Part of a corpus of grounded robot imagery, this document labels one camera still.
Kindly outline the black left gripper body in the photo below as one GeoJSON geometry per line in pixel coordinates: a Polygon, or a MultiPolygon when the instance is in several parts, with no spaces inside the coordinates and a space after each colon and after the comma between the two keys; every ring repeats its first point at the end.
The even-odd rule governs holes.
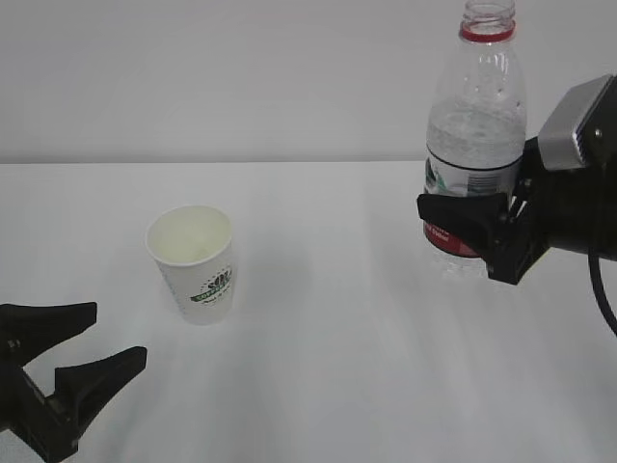
{"type": "Polygon", "coordinates": [[[43,461],[64,462],[78,451],[74,417],[24,371],[19,347],[18,340],[1,340],[1,429],[10,430],[43,461]]]}

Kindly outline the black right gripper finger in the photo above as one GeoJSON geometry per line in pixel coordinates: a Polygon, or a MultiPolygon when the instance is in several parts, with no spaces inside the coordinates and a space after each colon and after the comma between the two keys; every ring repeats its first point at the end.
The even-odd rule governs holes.
{"type": "Polygon", "coordinates": [[[525,141],[523,156],[519,169],[519,181],[536,178],[543,173],[543,162],[539,150],[538,138],[533,137],[525,141]]]}
{"type": "Polygon", "coordinates": [[[504,240],[509,205],[506,193],[473,197],[420,194],[416,205],[422,220],[460,239],[487,263],[511,260],[504,240]]]}

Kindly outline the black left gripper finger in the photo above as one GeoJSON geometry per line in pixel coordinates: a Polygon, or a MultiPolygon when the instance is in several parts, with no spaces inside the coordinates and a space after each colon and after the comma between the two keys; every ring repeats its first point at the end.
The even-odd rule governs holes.
{"type": "Polygon", "coordinates": [[[24,367],[96,324],[96,302],[60,306],[1,305],[1,361],[24,367]]]}
{"type": "Polygon", "coordinates": [[[55,369],[51,402],[74,433],[73,440],[146,368],[147,357],[145,347],[134,346],[102,360],[55,369]]]}

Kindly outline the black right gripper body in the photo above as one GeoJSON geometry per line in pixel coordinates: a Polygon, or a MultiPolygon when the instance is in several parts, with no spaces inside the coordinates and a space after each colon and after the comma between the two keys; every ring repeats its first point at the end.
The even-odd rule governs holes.
{"type": "Polygon", "coordinates": [[[487,263],[490,279],[518,284],[551,248],[616,259],[616,157],[602,166],[549,171],[519,181],[508,197],[504,240],[511,260],[487,263]]]}

